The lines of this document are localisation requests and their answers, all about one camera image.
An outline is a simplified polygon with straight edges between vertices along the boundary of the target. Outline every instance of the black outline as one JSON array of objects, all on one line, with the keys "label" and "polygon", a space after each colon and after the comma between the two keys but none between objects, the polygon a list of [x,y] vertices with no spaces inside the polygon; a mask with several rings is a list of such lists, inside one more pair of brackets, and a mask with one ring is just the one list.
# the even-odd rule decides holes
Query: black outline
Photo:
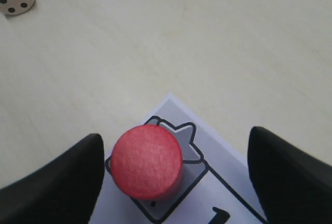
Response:
[{"label": "black outline", "polygon": [[[201,152],[201,150],[193,143],[195,139],[196,134],[196,125],[193,122],[187,122],[181,125],[178,125],[177,127],[174,126],[172,123],[168,122],[165,119],[160,118],[159,116],[152,116],[150,117],[144,124],[149,123],[151,120],[157,119],[156,125],[160,125],[161,123],[165,123],[169,127],[171,127],[174,131],[179,130],[183,127],[186,127],[188,125],[192,126],[193,132],[190,137],[189,144],[193,147],[193,149],[197,152],[197,154],[200,156],[199,160],[195,161],[189,161],[189,160],[183,160],[183,163],[186,164],[195,164],[195,163],[204,163],[205,170],[201,173],[200,176],[196,178],[196,180],[188,187],[188,189],[177,199],[177,201],[171,206],[171,208],[164,214],[164,216],[161,219],[154,219],[146,209],[143,208],[143,206],[140,204],[140,202],[134,198],[131,198],[131,200],[136,204],[136,206],[143,212],[143,214],[154,224],[162,224],[169,216],[170,214],[177,208],[177,206],[187,197],[187,195],[192,191],[192,189],[198,184],[198,182],[207,174],[208,171],[210,171],[220,182],[224,185],[226,189],[229,190],[229,192],[232,193],[232,195],[241,202],[261,223],[268,224],[268,222],[260,216],[259,213],[257,213],[210,165],[209,163],[204,159],[204,155]],[[105,167],[107,172],[111,174],[110,168],[109,168],[109,161],[110,157],[106,159],[105,161]]]}]

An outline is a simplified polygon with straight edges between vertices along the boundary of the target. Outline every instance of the game card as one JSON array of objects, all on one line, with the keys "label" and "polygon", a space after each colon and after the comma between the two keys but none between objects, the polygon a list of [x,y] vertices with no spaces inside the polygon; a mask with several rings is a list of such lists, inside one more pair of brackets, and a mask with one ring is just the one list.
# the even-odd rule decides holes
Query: game card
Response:
[{"label": "game card", "polygon": [[267,223],[243,157],[177,98],[169,95],[144,124],[165,128],[179,142],[183,154],[179,191],[159,202],[126,196],[113,182],[110,152],[91,224]]}]

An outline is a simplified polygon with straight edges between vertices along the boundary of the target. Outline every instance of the table surface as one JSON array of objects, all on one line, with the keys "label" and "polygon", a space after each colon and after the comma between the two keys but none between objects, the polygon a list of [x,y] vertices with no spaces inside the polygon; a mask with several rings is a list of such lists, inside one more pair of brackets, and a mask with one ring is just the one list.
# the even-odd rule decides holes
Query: table surface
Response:
[{"label": "table surface", "polygon": [[37,0],[0,16],[0,186],[172,92],[246,155],[264,126],[332,164],[331,0]]}]

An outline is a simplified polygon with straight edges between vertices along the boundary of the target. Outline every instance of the red wooden disc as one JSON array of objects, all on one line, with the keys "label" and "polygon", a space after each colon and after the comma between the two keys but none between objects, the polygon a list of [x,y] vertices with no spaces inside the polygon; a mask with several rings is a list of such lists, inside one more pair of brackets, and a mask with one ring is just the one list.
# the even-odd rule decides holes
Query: red wooden disc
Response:
[{"label": "red wooden disc", "polygon": [[115,144],[110,171],[126,195],[140,200],[160,200],[181,184],[182,152],[166,129],[145,124],[127,131]]}]

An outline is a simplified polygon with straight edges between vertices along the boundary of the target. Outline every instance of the white table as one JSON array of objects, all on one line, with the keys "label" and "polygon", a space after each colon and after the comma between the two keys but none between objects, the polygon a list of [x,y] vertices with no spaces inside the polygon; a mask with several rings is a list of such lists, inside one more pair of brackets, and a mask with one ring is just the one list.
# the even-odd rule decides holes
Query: white table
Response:
[{"label": "white table", "polygon": [[37,0],[0,16],[0,186],[173,92],[244,155],[262,125],[332,164],[331,0]]}]

